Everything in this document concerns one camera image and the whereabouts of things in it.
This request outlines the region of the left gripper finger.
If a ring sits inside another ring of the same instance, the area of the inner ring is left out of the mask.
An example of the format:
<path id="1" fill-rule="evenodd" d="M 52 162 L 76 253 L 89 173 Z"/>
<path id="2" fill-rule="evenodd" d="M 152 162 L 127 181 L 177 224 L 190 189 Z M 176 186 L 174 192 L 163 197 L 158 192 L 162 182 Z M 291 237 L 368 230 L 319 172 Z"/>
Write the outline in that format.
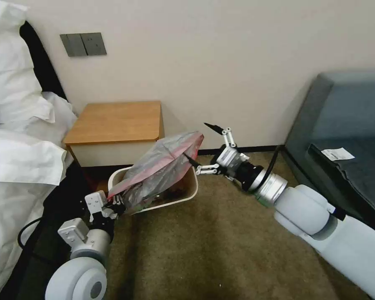
<path id="1" fill-rule="evenodd" d="M 117 219 L 118 216 L 124 214 L 124 212 L 124 207 L 103 207 L 101 210 L 102 216 L 111 220 Z"/>
<path id="2" fill-rule="evenodd" d="M 116 209 L 125 209 L 125 205 L 123 203 L 123 198 L 121 194 L 113 195 L 112 197 L 108 198 L 108 207 L 115 207 Z"/>

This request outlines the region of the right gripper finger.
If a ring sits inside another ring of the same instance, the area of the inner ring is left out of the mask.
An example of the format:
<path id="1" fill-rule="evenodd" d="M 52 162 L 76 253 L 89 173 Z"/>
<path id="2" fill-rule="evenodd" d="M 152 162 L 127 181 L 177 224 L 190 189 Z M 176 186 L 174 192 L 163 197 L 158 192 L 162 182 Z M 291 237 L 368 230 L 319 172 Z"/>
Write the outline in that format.
<path id="1" fill-rule="evenodd" d="M 183 155 L 187 158 L 188 162 L 194 167 L 195 173 L 197 176 L 199 175 L 219 175 L 220 174 L 220 166 L 216 164 L 211 165 L 202 165 L 188 156 L 185 152 Z"/>
<path id="2" fill-rule="evenodd" d="M 207 126 L 208 128 L 210 128 L 211 130 L 213 130 L 214 132 L 216 132 L 217 134 L 222 136 L 223 144 L 221 145 L 221 147 L 237 148 L 237 144 L 235 143 L 235 140 L 233 138 L 232 131 L 231 131 L 230 127 L 224 129 L 224 128 L 218 126 L 218 125 L 210 124 L 210 123 L 207 123 L 207 122 L 205 122 L 204 125 Z"/>

